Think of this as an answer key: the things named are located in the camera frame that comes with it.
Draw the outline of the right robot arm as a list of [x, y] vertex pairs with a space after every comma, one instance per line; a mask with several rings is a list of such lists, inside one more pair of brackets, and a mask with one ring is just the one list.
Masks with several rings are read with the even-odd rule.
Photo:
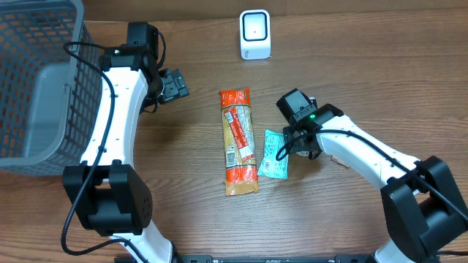
[[369, 255], [338, 255], [335, 262], [439, 262], [444, 247], [467, 232], [467, 204], [449, 166], [392, 149], [359, 128], [332, 104], [319, 107], [297, 88], [276, 106], [288, 125], [280, 161], [291, 153], [335, 156], [380, 192], [389, 241]]

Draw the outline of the teal Kleenex tissue pack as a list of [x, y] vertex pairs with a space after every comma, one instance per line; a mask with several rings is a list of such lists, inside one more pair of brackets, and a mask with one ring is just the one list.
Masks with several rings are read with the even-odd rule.
[[260, 163], [258, 175], [281, 180], [286, 180], [288, 178], [288, 157], [284, 157], [281, 161], [276, 160], [276, 154], [282, 146], [284, 146], [283, 134], [266, 129], [263, 160]]

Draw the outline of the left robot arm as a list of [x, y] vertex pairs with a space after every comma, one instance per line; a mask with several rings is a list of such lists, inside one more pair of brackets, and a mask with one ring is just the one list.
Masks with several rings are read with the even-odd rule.
[[188, 96], [189, 89], [180, 70], [163, 67], [165, 38], [147, 22], [129, 23], [126, 43], [102, 51], [97, 65], [76, 56], [102, 78], [102, 94], [80, 163], [63, 171], [72, 206], [61, 247], [81, 256], [119, 243], [133, 262], [182, 262], [152, 220], [151, 191], [135, 171], [133, 153], [140, 114]]

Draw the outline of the orange spaghetti package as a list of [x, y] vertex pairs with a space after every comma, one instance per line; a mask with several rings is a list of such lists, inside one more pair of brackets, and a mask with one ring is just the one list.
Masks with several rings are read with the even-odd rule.
[[249, 89], [231, 89], [219, 94], [226, 170], [225, 194], [257, 193], [260, 187]]

